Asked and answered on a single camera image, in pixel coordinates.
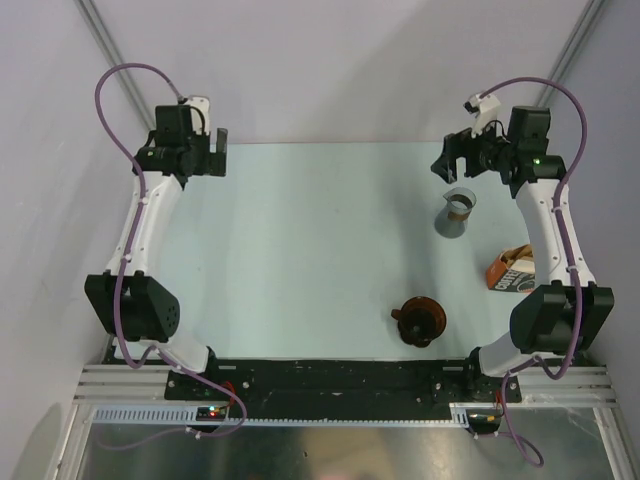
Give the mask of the amber plastic coffee dripper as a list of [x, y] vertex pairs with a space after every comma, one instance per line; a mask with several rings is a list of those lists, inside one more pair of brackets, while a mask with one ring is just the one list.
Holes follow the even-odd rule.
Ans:
[[392, 309], [390, 315], [396, 321], [401, 340], [417, 348], [428, 347], [442, 335], [447, 325], [442, 306], [424, 296], [407, 300], [401, 308]]

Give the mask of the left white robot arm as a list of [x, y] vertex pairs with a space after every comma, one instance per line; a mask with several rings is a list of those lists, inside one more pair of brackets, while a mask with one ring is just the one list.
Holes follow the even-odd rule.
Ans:
[[135, 159], [134, 190], [125, 226], [104, 272], [91, 274], [84, 290], [105, 331], [145, 352], [156, 349], [191, 370], [187, 387], [201, 399], [221, 389], [220, 372], [208, 366], [210, 350], [181, 317], [178, 299], [154, 276], [174, 207], [192, 176], [223, 177], [224, 128], [213, 130], [210, 101], [189, 96], [155, 110], [156, 127]]

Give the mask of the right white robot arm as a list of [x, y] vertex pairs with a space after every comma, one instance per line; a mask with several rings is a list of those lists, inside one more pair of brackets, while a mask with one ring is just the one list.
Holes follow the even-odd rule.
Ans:
[[473, 125], [445, 136], [431, 170], [448, 184], [458, 179], [459, 159], [465, 161], [467, 178], [498, 173], [524, 218], [535, 266], [535, 288], [512, 310], [508, 332], [479, 348], [479, 366], [461, 378], [464, 393], [483, 401], [496, 392], [497, 377], [544, 356], [570, 361], [587, 350], [613, 309], [614, 294], [597, 284], [582, 254], [564, 160], [547, 151], [549, 110], [517, 106], [506, 133], [498, 134], [496, 97], [469, 99], [464, 107]]

